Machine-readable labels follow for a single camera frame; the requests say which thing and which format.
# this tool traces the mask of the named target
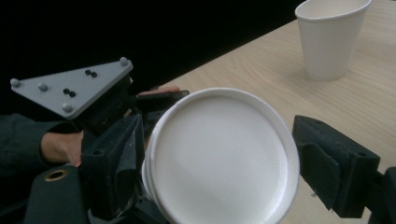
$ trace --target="finger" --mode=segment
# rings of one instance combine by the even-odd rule
[[[156,93],[164,93],[164,92],[178,92],[180,91],[179,87],[172,86],[172,87],[161,87],[158,90],[154,91],[142,91],[137,95],[148,95],[148,94],[156,94]]]

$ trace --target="white paper cup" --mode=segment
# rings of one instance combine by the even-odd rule
[[[365,12],[372,0],[308,0],[295,10],[309,77],[343,77],[353,59]]]
[[[299,180],[291,132],[275,110],[236,89],[198,91],[158,121],[144,167],[171,223],[277,223]]]

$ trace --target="dark sleeve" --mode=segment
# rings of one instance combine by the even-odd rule
[[[53,164],[46,163],[40,152],[44,133],[76,131],[67,121],[37,122],[19,114],[0,116],[0,176],[49,169]]]

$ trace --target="human hand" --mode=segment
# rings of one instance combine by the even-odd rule
[[[45,133],[41,138],[40,149],[43,159],[52,163],[81,165],[81,142],[84,132]]]
[[[171,86],[171,87],[161,87],[157,90],[153,91],[142,91],[137,95],[149,95],[149,94],[156,94],[156,93],[164,93],[164,92],[178,92],[180,91],[179,87]]]

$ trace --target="table surface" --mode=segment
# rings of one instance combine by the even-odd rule
[[[224,54],[164,86],[195,92],[213,87],[251,92],[286,121],[319,119],[372,150],[378,171],[396,166],[396,1],[374,0],[361,28],[352,65],[335,81],[310,80],[304,70],[297,21]],[[367,223],[340,218],[325,208],[300,177],[291,209],[281,223]]]

